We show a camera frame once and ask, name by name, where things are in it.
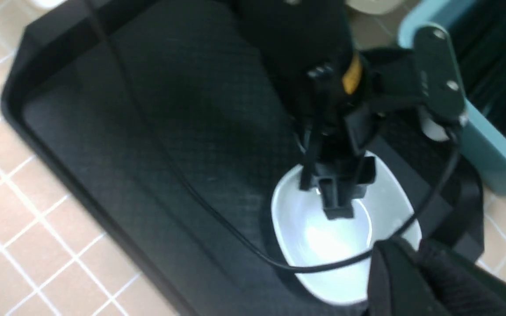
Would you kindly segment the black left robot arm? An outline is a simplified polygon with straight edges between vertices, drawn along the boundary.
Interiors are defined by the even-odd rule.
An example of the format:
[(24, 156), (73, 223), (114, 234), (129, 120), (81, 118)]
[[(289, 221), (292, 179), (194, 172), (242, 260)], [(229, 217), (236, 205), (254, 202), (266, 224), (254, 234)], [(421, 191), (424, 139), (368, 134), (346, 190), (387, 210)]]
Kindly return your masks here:
[(229, 0), (240, 35), (262, 64), (303, 152), (299, 190), (321, 194), (329, 220), (376, 180), (365, 155), (384, 114), (424, 104), (409, 50), (360, 51), (343, 0)]

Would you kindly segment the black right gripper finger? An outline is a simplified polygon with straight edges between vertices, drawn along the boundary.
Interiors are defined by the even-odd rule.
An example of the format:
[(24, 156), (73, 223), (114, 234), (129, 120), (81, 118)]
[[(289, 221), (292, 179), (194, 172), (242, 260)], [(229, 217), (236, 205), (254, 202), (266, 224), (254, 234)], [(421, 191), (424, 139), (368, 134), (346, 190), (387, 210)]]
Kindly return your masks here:
[(369, 316), (506, 316), (506, 282), (428, 239), (376, 242), (367, 296)]

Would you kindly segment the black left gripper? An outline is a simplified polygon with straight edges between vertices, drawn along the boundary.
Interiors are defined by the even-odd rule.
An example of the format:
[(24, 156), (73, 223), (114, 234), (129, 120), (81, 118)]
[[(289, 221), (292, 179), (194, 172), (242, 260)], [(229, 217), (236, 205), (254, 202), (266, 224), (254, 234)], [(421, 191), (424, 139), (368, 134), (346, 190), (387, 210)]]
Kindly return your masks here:
[(303, 152), (299, 189), (317, 189), (327, 219), (354, 218), (377, 178), (366, 156), (387, 114), (416, 106), (416, 61), (408, 49), (337, 51), (295, 78), (295, 134)]

